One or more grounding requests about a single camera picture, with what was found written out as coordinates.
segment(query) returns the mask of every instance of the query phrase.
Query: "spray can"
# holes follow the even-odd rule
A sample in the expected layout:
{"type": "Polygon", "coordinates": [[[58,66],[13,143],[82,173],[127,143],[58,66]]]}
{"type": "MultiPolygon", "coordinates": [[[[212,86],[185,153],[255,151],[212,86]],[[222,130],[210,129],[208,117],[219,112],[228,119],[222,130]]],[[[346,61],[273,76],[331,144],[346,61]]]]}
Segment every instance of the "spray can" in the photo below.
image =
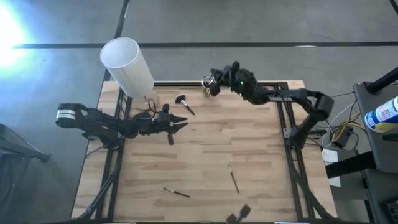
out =
{"type": "Polygon", "coordinates": [[[368,112],[364,122],[377,133],[398,128],[398,96],[368,112]]]}

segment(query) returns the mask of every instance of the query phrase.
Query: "cable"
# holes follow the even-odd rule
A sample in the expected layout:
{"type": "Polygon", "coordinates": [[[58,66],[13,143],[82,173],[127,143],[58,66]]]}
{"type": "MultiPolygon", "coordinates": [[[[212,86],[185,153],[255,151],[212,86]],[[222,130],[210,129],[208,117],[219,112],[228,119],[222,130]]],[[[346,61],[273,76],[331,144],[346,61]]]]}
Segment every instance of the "cable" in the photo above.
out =
{"type": "Polygon", "coordinates": [[[101,147],[99,147],[99,148],[97,148],[97,149],[92,150],[91,152],[89,152],[89,153],[86,154],[86,157],[85,157],[85,158],[87,158],[88,155],[90,155],[91,153],[96,152],[96,151],[98,151],[98,150],[100,150],[100,149],[102,149],[102,148],[104,148],[104,147],[105,147],[105,146],[101,146],[101,147]]]}
{"type": "Polygon", "coordinates": [[[315,144],[310,144],[310,143],[305,143],[305,144],[310,145],[310,146],[318,146],[321,151],[323,150],[323,147],[319,143],[317,143],[316,140],[314,140],[314,139],[312,139],[312,138],[310,138],[308,136],[307,136],[307,138],[309,140],[313,141],[315,144]]]}
{"type": "Polygon", "coordinates": [[[333,137],[332,137],[332,141],[333,141],[333,142],[336,141],[337,139],[339,139],[339,138],[341,137],[341,135],[343,134],[343,130],[344,130],[344,128],[345,128],[346,126],[354,126],[354,127],[361,128],[361,129],[365,130],[365,127],[363,127],[362,125],[359,125],[359,124],[351,124],[351,122],[354,122],[354,121],[355,121],[356,119],[358,119],[359,116],[360,116],[360,112],[356,113],[354,116],[351,116],[351,115],[352,115],[352,112],[353,112],[353,108],[354,108],[354,105],[352,105],[351,110],[350,110],[350,112],[349,112],[349,115],[350,115],[349,120],[346,121],[346,122],[344,122],[344,123],[342,124],[343,126],[340,128],[340,131],[338,132],[338,134],[337,134],[336,137],[335,137],[335,134],[336,134],[336,133],[333,133],[333,137]]]}
{"type": "Polygon", "coordinates": [[[153,119],[155,116],[156,116],[156,114],[157,113],[159,113],[160,111],[157,111],[156,110],[156,103],[155,103],[155,100],[154,99],[149,99],[148,100],[148,107],[149,107],[149,110],[151,111],[151,112],[153,112],[153,115],[150,117],[150,118],[134,118],[134,119],[137,119],[137,120],[150,120],[150,119],[153,119]],[[150,106],[150,102],[153,102],[153,104],[154,104],[154,108],[152,108],[151,106],[150,106]]]}
{"type": "Polygon", "coordinates": [[[354,145],[354,147],[353,147],[352,149],[345,149],[345,150],[354,150],[354,149],[356,149],[356,147],[358,146],[358,144],[359,144],[359,136],[358,136],[358,134],[356,134],[355,132],[353,132],[353,134],[356,136],[355,145],[354,145]]]}
{"type": "Polygon", "coordinates": [[[354,105],[355,105],[356,102],[357,102],[357,100],[354,101],[353,105],[351,106],[351,109],[349,110],[349,120],[350,120],[350,121],[351,121],[351,118],[352,118],[351,115],[353,114],[353,109],[354,109],[354,105]]]}
{"type": "MultiPolygon", "coordinates": [[[[357,128],[361,128],[361,129],[363,129],[363,130],[365,130],[365,127],[364,126],[362,126],[362,125],[360,125],[359,123],[357,123],[357,122],[355,122],[355,121],[350,121],[348,124],[347,124],[348,126],[355,126],[355,127],[357,127],[357,128]]],[[[342,123],[341,125],[337,125],[337,126],[330,126],[330,127],[328,127],[328,126],[319,126],[319,125],[315,125],[315,127],[318,127],[318,128],[340,128],[340,127],[343,127],[344,126],[344,124],[342,123]]]]}
{"type": "Polygon", "coordinates": [[[359,123],[357,123],[357,122],[355,122],[355,121],[352,121],[349,125],[352,125],[352,124],[357,124],[357,125],[359,125],[359,126],[361,127],[361,130],[364,131],[365,134],[366,134],[366,129],[365,129],[364,126],[360,125],[359,123]]]}
{"type": "Polygon", "coordinates": [[[120,100],[119,100],[120,110],[123,112],[123,116],[126,116],[126,112],[122,106],[122,100],[124,100],[124,102],[126,102],[126,104],[127,104],[127,100],[124,97],[120,98],[120,100]]]}
{"type": "Polygon", "coordinates": [[[352,91],[352,92],[350,92],[350,93],[344,93],[344,94],[339,94],[339,95],[331,96],[330,98],[336,98],[336,97],[339,97],[339,96],[346,96],[346,95],[350,95],[350,94],[353,94],[353,93],[354,93],[354,91],[352,91]]]}
{"type": "MultiPolygon", "coordinates": [[[[355,103],[356,103],[356,101],[352,102],[352,103],[349,104],[346,108],[344,108],[342,111],[340,111],[340,113],[338,113],[337,116],[335,116],[335,118],[333,118],[333,120],[332,120],[330,123],[327,123],[327,122],[324,121],[324,123],[329,127],[330,131],[333,131],[333,130],[332,130],[332,127],[331,127],[331,124],[333,124],[333,122],[334,122],[342,113],[344,113],[344,111],[346,111],[350,106],[353,106],[355,103]]],[[[325,146],[325,144],[324,144],[324,142],[325,142],[325,136],[326,136],[326,135],[323,135],[323,137],[322,137],[321,146],[322,146],[322,147],[331,146],[331,144],[332,144],[331,141],[330,141],[330,143],[329,143],[327,146],[325,146]]]]}

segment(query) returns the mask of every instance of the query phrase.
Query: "white container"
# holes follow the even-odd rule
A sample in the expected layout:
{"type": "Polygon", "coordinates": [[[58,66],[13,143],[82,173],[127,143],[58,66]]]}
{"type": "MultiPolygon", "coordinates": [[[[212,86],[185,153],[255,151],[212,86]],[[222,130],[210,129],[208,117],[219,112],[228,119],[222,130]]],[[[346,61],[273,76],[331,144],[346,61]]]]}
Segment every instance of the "white container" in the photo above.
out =
{"type": "Polygon", "coordinates": [[[366,126],[377,133],[398,128],[398,96],[383,103],[365,115],[366,126]]]}
{"type": "Polygon", "coordinates": [[[143,98],[151,94],[154,79],[135,40],[119,37],[109,41],[100,58],[128,96],[143,98]]]}

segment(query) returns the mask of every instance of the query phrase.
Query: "table leg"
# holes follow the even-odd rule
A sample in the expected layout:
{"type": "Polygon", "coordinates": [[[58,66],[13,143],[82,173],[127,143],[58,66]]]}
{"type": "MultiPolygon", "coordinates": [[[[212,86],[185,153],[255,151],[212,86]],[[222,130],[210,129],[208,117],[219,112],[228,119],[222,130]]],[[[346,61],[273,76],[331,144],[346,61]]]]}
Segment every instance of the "table leg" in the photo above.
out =
{"type": "Polygon", "coordinates": [[[328,178],[330,179],[353,172],[359,172],[367,168],[376,168],[372,151],[365,152],[349,159],[327,165],[326,173],[328,174],[328,178]]]}

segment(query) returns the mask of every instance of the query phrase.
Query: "yellow cable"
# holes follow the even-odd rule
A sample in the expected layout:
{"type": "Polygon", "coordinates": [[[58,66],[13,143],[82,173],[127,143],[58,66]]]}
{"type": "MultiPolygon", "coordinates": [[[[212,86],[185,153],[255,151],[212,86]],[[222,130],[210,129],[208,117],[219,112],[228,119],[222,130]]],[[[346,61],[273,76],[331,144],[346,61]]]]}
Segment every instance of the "yellow cable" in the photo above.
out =
{"type": "Polygon", "coordinates": [[[341,127],[339,133],[337,134],[337,137],[335,137],[336,133],[333,134],[332,141],[336,141],[337,139],[339,139],[339,138],[341,137],[341,135],[343,134],[343,130],[345,129],[346,126],[354,126],[354,127],[362,128],[363,130],[365,130],[365,128],[364,128],[362,125],[359,125],[359,124],[356,124],[356,123],[352,123],[352,119],[353,119],[353,118],[355,118],[355,119],[358,118],[358,116],[359,116],[360,114],[361,114],[361,113],[358,112],[358,113],[354,114],[352,117],[350,117],[348,121],[343,122],[343,123],[341,124],[342,127],[341,127]]]}

